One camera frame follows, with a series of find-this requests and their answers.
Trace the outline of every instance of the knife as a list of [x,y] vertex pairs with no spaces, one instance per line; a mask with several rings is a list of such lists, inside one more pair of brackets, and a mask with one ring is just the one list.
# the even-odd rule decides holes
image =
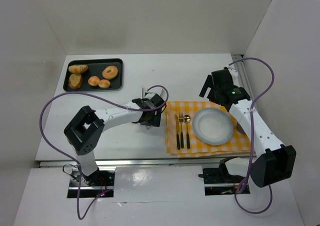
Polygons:
[[176,131],[176,148],[180,150],[180,140],[179,140],[179,119],[177,115],[174,115],[175,119],[175,131]]

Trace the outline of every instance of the fork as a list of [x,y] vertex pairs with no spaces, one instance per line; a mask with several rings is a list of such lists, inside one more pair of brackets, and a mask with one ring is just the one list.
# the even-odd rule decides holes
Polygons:
[[180,147],[181,149],[183,149],[184,146],[184,133],[183,128],[182,128],[182,124],[184,123],[184,114],[182,112],[179,113],[179,123],[181,124],[181,133],[180,133]]

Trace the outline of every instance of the cutlery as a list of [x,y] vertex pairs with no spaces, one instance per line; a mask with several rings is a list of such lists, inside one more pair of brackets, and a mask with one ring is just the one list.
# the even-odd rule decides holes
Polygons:
[[183,117],[183,121],[186,124],[186,148],[190,149],[190,138],[189,138],[189,129],[188,129],[188,124],[191,122],[191,117],[189,115],[185,115]]
[[176,148],[180,150],[180,141],[179,141],[179,119],[177,115],[174,115],[175,119],[175,131],[176,131]]
[[182,124],[184,123],[184,114],[182,112],[179,113],[179,123],[181,124],[180,146],[183,149],[185,145],[184,145],[184,133],[182,128]]

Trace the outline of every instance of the black tray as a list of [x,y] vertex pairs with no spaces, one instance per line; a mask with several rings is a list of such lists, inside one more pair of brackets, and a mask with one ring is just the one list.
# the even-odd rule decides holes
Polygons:
[[[106,59],[88,59],[88,60],[75,60],[71,61],[68,64],[68,68],[71,65],[88,65],[87,71],[82,73],[82,85],[78,89],[73,89],[68,86],[69,77],[71,73],[69,70],[66,70],[63,89],[65,91],[108,91],[108,90],[117,90],[122,86],[122,76],[123,76],[123,61],[120,58],[106,58]],[[103,70],[108,66],[116,66],[118,69],[118,74],[115,78],[110,80],[109,88],[100,88],[99,86],[93,87],[88,84],[88,80],[91,76],[97,76],[99,79],[103,80],[102,76]]]

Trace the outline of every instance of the bread roll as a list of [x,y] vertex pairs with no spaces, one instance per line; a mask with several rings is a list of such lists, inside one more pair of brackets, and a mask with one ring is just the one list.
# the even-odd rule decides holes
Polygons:
[[68,86],[74,90],[79,89],[82,84],[82,75],[81,74],[71,74],[69,77],[69,84]]
[[107,79],[102,79],[99,81],[98,85],[102,89],[108,89],[110,87],[110,81]]
[[70,73],[78,75],[78,74],[82,74],[85,71],[87,71],[88,65],[72,65],[72,66],[69,66],[68,70]]
[[88,84],[95,87],[95,86],[98,86],[99,81],[100,81],[100,78],[98,78],[97,76],[92,76],[89,78]]

